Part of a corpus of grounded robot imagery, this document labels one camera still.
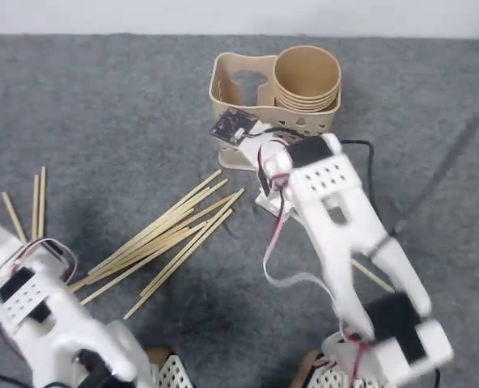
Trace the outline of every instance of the white wall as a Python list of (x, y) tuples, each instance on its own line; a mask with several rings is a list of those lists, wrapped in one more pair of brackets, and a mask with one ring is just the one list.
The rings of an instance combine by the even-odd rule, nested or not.
[(114, 32), (477, 38), (479, 0), (0, 0), (1, 34)]

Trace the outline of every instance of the gray carpet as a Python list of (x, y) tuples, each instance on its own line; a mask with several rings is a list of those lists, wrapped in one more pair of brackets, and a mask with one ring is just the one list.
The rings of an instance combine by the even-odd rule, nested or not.
[[(217, 168), (207, 135), (215, 56), (303, 43), (341, 62), (334, 132), (376, 144), (377, 200), (391, 221), (464, 122), (479, 116), (476, 41), (0, 36), (0, 191), (11, 193), (30, 230), (32, 174), (48, 167), (47, 235), (79, 254), (81, 276)], [(256, 80), (242, 80), (251, 91)], [(366, 150), (349, 154), (365, 176)], [(273, 218), (253, 205), (252, 173), (225, 175), (223, 194), (247, 188), (234, 217), (126, 324), (144, 346), (171, 344), (202, 388), (288, 386), (305, 353), (337, 323), (317, 287), (275, 289), (265, 281), (261, 256)], [(1, 197), (0, 222), (12, 230)], [(479, 387), (479, 133), (400, 240), (456, 351), (443, 386)], [(171, 256), (88, 309), (103, 322), (119, 319)], [(317, 262), (304, 231), (288, 222), (272, 272), (318, 271)], [(356, 283), (365, 302), (382, 294), (358, 275)], [(29, 379), (1, 340), (0, 372)], [(432, 384), (428, 376), (417, 386)]]

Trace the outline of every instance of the beige plastic basket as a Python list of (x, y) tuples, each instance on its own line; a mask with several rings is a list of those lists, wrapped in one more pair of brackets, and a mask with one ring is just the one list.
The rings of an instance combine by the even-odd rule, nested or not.
[[(278, 56), (247, 57), (236, 53), (221, 53), (216, 57), (209, 86), (209, 97), (216, 120), (230, 107), (253, 114), (264, 123), (295, 129), (305, 136), (326, 133), (331, 128), (333, 117), (340, 107), (341, 88), (332, 104), (322, 112), (301, 113), (275, 105), (275, 81), (273, 66)], [(240, 71), (263, 74), (267, 83), (257, 89), (257, 105), (241, 104), (240, 85), (233, 80)], [(253, 170), (254, 168), (235, 149), (224, 147), (219, 150), (218, 160), (227, 168)]]

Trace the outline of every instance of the stack of paper cups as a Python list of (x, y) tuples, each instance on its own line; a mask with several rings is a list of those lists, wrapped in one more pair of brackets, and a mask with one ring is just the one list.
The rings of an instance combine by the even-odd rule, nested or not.
[(334, 55), (315, 46), (295, 46), (273, 65), (275, 99), (280, 107), (296, 112), (322, 112), (335, 100), (341, 69)]

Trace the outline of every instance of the bundle of chopsticks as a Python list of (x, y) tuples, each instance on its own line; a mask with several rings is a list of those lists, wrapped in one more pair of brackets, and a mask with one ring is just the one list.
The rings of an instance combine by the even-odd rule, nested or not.
[[(28, 238), (23, 231), (22, 224), (20, 223), (19, 216), (15, 211), (11, 197), (7, 192), (2, 192), (2, 199), (6, 204), (7, 211), (10, 214), (11, 221), (15, 226), (17, 235), (20, 238), (22, 244), (28, 243)], [(40, 175), (34, 176), (34, 186), (32, 193), (32, 232), (31, 239), (44, 237), (45, 230), (45, 167), (40, 169)]]
[[(71, 285), (70, 288), (76, 291), (85, 285), (91, 285), (96, 281), (121, 272), (119, 276), (83, 299), (82, 304), (98, 297), (153, 259), (156, 259), (192, 236), (189, 242), (185, 244), (164, 269), (140, 292), (138, 303), (125, 315), (125, 319), (137, 311), (171, 274), (232, 214), (230, 207), (243, 194), (244, 189), (222, 198), (190, 217), (196, 205), (227, 183), (227, 179), (224, 179), (213, 187), (207, 186), (221, 172), (221, 170), (218, 170), (204, 179), (186, 196), (176, 202), (166, 213), (91, 269), (86, 277)], [(214, 210), (217, 210), (217, 212), (212, 217), (200, 221), (201, 218)]]

